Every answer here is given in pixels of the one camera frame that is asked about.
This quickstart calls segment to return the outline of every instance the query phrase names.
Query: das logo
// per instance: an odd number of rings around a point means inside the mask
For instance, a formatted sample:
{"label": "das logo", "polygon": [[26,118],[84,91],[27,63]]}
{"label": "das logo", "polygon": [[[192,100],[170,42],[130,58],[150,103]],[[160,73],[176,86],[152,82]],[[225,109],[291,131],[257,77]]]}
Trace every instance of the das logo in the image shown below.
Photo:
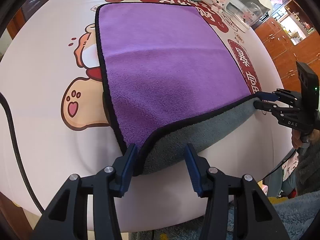
{"label": "das logo", "polygon": [[290,125],[290,126],[297,126],[298,124],[297,123],[295,123],[295,122],[290,122],[290,121],[288,121],[288,125]]}

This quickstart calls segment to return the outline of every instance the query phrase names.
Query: human hand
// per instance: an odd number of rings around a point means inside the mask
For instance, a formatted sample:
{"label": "human hand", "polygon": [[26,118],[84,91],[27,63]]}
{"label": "human hand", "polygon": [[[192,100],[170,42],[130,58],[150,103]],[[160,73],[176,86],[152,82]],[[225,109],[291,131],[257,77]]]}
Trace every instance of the human hand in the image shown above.
{"label": "human hand", "polygon": [[[291,136],[291,141],[292,141],[292,146],[295,149],[298,149],[299,147],[302,146],[302,141],[300,140],[300,135],[301,132],[292,129],[292,136]],[[317,142],[319,140],[319,135],[320,132],[318,130],[313,130],[312,133],[309,135],[309,140],[311,142],[311,144],[314,144],[315,142]]]}

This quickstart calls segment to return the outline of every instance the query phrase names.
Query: pink heart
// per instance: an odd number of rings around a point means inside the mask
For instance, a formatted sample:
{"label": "pink heart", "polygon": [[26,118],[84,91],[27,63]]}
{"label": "pink heart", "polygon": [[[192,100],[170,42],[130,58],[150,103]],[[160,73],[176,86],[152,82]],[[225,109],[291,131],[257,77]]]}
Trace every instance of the pink heart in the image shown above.
{"label": "pink heart", "polygon": [[78,111],[78,102],[70,102],[69,105],[68,105],[68,114],[71,116],[71,117],[74,117]]}

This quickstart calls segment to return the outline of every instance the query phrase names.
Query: metal screw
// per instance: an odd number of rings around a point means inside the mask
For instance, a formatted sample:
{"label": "metal screw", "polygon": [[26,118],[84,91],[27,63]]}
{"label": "metal screw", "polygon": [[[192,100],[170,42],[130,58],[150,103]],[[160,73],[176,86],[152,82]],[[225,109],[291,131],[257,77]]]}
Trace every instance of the metal screw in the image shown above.
{"label": "metal screw", "polygon": [[209,172],[210,172],[210,173],[213,173],[213,174],[216,174],[216,173],[218,173],[218,169],[215,168],[215,167],[210,167],[210,168],[209,168]]}
{"label": "metal screw", "polygon": [[246,175],[244,176],[244,179],[245,179],[246,181],[251,181],[253,178],[252,178],[251,175],[246,174]]}
{"label": "metal screw", "polygon": [[78,179],[78,175],[77,174],[71,174],[69,179],[70,180],[76,180],[76,179]]}
{"label": "metal screw", "polygon": [[110,173],[110,172],[113,172],[114,168],[112,166],[107,166],[104,168],[104,172],[105,173]]}

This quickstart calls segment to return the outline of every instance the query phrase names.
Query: purple towel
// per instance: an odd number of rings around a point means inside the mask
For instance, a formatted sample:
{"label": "purple towel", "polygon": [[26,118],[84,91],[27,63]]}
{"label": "purple towel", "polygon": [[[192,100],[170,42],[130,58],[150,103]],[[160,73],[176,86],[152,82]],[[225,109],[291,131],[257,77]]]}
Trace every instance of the purple towel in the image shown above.
{"label": "purple towel", "polygon": [[191,6],[109,3],[96,14],[111,126],[121,150],[165,125],[250,95],[230,52]]}

